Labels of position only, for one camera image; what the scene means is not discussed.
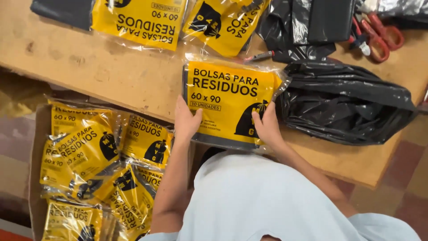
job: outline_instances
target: person's arm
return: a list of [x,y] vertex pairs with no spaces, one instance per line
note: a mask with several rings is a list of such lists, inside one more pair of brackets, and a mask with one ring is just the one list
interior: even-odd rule
[[188,200],[187,154],[201,120],[202,109],[193,116],[183,97],[179,96],[175,107],[174,147],[156,193],[150,233],[178,232],[183,225],[183,203]]
[[284,141],[279,131],[274,102],[268,105],[262,120],[260,120],[260,116],[257,112],[253,112],[252,116],[258,136],[274,151],[280,163],[288,165],[303,174],[309,181],[315,184],[346,217],[358,213],[348,202],[342,191],[332,181],[303,159]]

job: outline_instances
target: wooden table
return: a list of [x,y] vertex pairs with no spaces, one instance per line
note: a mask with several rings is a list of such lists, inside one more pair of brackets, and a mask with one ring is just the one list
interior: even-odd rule
[[[0,8],[0,65],[32,78],[54,83],[111,103],[173,122],[175,100],[181,94],[183,48],[176,56],[137,51],[40,18],[31,0],[3,0]],[[428,80],[428,33],[407,31],[405,45],[383,64],[348,52],[338,44],[331,57],[363,66],[385,80],[408,88],[416,103]],[[265,51],[259,37],[251,53]],[[284,139],[310,163],[326,173],[371,188],[376,187],[400,139],[386,144],[351,147],[282,128]]]

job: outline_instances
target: person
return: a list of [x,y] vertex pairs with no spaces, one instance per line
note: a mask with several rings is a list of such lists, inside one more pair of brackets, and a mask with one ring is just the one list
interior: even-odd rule
[[278,162],[218,153],[200,167],[192,193],[187,153],[202,110],[193,116],[178,98],[174,147],[155,197],[150,234],[141,241],[420,240],[399,219],[359,214],[331,180],[284,142],[273,102],[262,120],[257,112],[252,117]]

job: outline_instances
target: red scissors handle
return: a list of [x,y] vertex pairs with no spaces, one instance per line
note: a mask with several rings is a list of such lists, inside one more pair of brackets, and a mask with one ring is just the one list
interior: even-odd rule
[[375,12],[368,13],[367,18],[390,50],[397,50],[403,46],[404,37],[398,28],[394,26],[385,27]]
[[366,20],[361,20],[361,27],[369,34],[370,56],[377,62],[382,63],[389,58],[389,48],[384,40]]

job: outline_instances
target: hand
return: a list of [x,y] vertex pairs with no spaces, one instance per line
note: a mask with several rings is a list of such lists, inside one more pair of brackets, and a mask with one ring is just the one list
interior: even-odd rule
[[196,111],[195,116],[190,112],[189,107],[183,99],[183,96],[179,95],[177,103],[175,105],[175,139],[176,141],[189,141],[192,136],[199,129],[199,125],[202,121],[202,109]]
[[275,149],[277,146],[284,143],[284,139],[279,131],[278,119],[275,113],[275,103],[270,102],[263,114],[263,119],[260,120],[260,115],[253,111],[251,113],[256,127],[257,135],[270,148]]

